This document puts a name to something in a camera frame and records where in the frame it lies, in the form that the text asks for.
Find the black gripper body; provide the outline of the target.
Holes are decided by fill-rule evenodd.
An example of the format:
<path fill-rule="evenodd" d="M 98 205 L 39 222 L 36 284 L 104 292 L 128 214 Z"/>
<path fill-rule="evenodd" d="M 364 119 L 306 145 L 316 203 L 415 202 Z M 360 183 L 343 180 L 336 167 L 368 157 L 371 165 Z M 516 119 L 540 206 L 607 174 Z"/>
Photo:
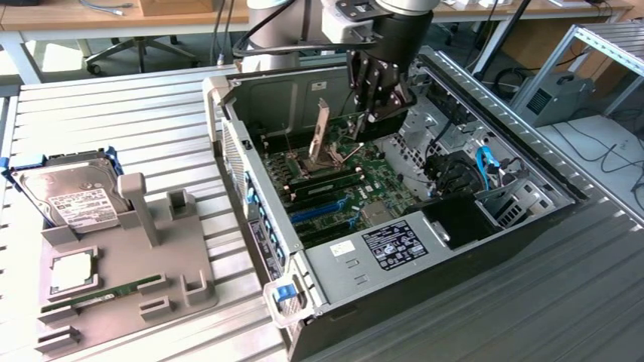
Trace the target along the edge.
<path fill-rule="evenodd" d="M 376 45 L 350 55 L 348 63 L 359 66 L 363 58 L 367 58 L 396 64 L 399 70 L 408 70 L 432 20 L 434 11 L 415 16 L 394 13 L 375 18 L 372 30 L 378 35 Z"/>

